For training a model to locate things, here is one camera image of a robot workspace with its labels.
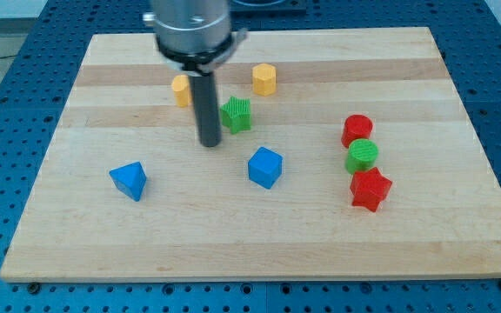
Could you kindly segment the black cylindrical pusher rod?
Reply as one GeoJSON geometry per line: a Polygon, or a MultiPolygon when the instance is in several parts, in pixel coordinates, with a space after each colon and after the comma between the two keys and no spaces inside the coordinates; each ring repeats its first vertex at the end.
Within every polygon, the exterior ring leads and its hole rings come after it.
{"type": "Polygon", "coordinates": [[[189,77],[189,83],[199,142],[215,147],[222,139],[215,75],[189,77]]]}

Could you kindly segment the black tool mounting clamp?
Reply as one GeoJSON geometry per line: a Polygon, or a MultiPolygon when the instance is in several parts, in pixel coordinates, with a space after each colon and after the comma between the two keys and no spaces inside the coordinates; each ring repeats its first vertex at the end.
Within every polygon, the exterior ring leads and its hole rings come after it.
{"type": "Polygon", "coordinates": [[[242,28],[230,33],[227,38],[215,48],[200,52],[178,52],[168,48],[155,36],[157,51],[164,62],[173,70],[187,75],[209,75],[226,63],[236,52],[238,45],[248,37],[248,30],[242,28]]]}

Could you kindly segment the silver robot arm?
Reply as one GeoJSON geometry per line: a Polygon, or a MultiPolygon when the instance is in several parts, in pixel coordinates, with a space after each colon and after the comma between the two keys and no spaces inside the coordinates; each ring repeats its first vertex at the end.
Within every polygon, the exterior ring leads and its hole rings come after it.
{"type": "Polygon", "coordinates": [[[222,140],[215,71],[247,38],[234,32],[227,0],[151,0],[142,15],[155,32],[166,63],[188,76],[199,142],[215,147],[222,140]]]}

